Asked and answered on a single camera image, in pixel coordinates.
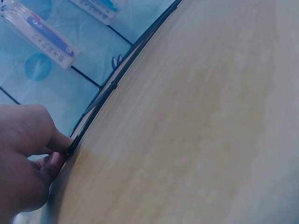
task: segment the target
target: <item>wooden table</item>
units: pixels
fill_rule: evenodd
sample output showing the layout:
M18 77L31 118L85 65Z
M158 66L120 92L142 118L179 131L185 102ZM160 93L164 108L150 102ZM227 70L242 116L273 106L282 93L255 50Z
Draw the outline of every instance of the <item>wooden table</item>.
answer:
M298 9L298 0L184 0L35 221L296 223Z

